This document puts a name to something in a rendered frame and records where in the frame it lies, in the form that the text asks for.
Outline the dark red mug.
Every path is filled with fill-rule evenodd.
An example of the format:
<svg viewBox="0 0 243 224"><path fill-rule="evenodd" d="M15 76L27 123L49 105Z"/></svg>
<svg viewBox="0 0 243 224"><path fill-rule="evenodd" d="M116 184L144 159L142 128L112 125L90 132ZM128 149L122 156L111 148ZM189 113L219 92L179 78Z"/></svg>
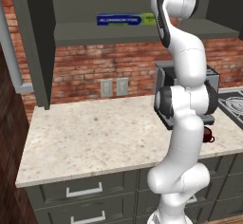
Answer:
<svg viewBox="0 0 243 224"><path fill-rule="evenodd" d="M209 143L212 143L215 141L215 137L213 136L212 130L208 127L204 127L203 141L209 142Z"/></svg>

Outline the dark grey cabinet door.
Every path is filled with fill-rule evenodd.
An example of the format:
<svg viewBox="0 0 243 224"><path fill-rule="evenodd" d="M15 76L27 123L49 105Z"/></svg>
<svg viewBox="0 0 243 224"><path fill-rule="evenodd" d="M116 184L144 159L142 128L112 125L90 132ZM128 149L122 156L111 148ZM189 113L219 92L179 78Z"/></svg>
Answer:
<svg viewBox="0 0 243 224"><path fill-rule="evenodd" d="M209 0L206 19L238 31L243 41L243 0Z"/></svg>
<svg viewBox="0 0 243 224"><path fill-rule="evenodd" d="M39 107L49 109L55 60L52 0L12 0Z"/></svg>

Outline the grey coffee machine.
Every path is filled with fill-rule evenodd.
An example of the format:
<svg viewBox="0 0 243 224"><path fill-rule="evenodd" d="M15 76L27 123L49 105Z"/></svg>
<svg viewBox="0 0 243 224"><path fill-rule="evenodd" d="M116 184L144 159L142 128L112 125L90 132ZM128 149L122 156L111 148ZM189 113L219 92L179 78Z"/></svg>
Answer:
<svg viewBox="0 0 243 224"><path fill-rule="evenodd" d="M156 62L156 68L158 69L156 90L159 90L162 86L178 85L177 76L174 70L174 63L172 61L158 61ZM219 74L211 67L207 66L206 80L211 87L218 91L219 87ZM172 117L167 119L158 110L156 110L159 118L168 130L173 129L174 120Z"/></svg>

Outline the dark grey drawer front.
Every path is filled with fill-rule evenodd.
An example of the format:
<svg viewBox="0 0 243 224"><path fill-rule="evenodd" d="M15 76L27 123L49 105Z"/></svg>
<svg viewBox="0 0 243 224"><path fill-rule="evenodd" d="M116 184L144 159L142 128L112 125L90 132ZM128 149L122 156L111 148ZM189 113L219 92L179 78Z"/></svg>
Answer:
<svg viewBox="0 0 243 224"><path fill-rule="evenodd" d="M185 214L194 224L203 224L209 218L210 212L215 203L215 199L210 194L210 188L197 192L195 194L197 202L187 203L184 209ZM147 224L149 216L159 206L159 195L153 194L150 190L139 191L135 224Z"/></svg>
<svg viewBox="0 0 243 224"><path fill-rule="evenodd" d="M59 181L42 185L40 189L46 205L70 203L74 200L88 200L104 196L121 195L135 191L137 185L137 172L137 170L132 170L96 177ZM69 187L71 192L75 192L97 188L99 182L103 184L103 191L101 193L70 198L65 196L66 187Z"/></svg>
<svg viewBox="0 0 243 224"><path fill-rule="evenodd" d="M210 175L214 176L217 172L220 158L200 159L198 162L203 163L208 168ZM147 175L149 171L150 171L149 168L140 169L140 181L139 181L140 191L149 189L147 184Z"/></svg>
<svg viewBox="0 0 243 224"><path fill-rule="evenodd" d="M94 224L133 224L135 194L110 196L91 201L74 202L35 210L38 224L70 224L76 220L100 216L105 211L106 220Z"/></svg>

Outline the blue foil box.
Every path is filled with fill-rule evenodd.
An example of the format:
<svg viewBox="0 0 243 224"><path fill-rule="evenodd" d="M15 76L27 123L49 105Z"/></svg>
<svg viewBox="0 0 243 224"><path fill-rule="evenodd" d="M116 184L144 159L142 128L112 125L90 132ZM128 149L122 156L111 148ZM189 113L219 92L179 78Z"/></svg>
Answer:
<svg viewBox="0 0 243 224"><path fill-rule="evenodd" d="M127 25L137 26L142 22L139 14L135 13L98 13L98 26Z"/></svg>

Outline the green box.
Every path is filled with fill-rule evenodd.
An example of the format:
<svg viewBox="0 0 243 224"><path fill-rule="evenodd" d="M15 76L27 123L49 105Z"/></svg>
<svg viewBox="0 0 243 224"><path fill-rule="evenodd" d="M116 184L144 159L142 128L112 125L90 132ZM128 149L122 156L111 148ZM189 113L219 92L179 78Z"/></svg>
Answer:
<svg viewBox="0 0 243 224"><path fill-rule="evenodd" d="M154 26L156 24L156 19L153 13L143 13L141 18L144 25Z"/></svg>

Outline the black hob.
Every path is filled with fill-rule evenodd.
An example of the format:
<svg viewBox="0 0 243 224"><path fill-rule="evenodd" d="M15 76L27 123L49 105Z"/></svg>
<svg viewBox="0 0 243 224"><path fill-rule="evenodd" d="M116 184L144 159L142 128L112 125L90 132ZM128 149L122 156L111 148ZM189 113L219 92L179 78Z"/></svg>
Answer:
<svg viewBox="0 0 243 224"><path fill-rule="evenodd" d="M220 93L218 107L243 130L243 89Z"/></svg>

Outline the dark grey base cupboard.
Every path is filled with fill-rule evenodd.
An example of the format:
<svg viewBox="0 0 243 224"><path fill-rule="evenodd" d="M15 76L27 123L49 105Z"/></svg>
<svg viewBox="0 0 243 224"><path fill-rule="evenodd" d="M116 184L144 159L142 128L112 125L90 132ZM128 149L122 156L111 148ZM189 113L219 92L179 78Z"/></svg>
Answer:
<svg viewBox="0 0 243 224"><path fill-rule="evenodd" d="M209 220L236 215L243 215L243 153L235 155Z"/></svg>

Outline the grey wall outlet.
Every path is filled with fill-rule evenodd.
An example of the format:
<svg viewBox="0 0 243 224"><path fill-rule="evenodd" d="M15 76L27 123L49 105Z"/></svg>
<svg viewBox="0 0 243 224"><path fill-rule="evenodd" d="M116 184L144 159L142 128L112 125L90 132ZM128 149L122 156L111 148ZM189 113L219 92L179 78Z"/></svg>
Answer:
<svg viewBox="0 0 243 224"><path fill-rule="evenodd" d="M111 97L113 95L112 80L101 80L101 96L102 97Z"/></svg>
<svg viewBox="0 0 243 224"><path fill-rule="evenodd" d="M117 95L125 96L128 94L128 79L127 78L119 78L117 80Z"/></svg>

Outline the dark grey wall cabinet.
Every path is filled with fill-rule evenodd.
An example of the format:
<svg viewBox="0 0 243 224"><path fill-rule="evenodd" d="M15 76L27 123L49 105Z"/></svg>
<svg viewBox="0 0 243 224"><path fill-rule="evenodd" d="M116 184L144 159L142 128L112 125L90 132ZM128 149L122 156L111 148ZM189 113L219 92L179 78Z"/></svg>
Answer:
<svg viewBox="0 0 243 224"><path fill-rule="evenodd" d="M157 42L154 26L99 26L99 13L147 13L150 0L52 0L58 46Z"/></svg>

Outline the grey wall trim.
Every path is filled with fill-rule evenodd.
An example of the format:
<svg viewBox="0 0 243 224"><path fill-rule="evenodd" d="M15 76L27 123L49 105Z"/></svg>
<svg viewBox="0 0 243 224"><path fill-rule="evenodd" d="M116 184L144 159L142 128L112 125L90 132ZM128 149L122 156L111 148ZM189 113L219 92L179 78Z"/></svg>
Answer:
<svg viewBox="0 0 243 224"><path fill-rule="evenodd" d="M18 94L33 92L32 83L24 83L21 77L20 69L13 49L12 40L9 34L9 27L7 19L0 0L0 44L6 59L7 67L11 82L14 86L15 92Z"/></svg>

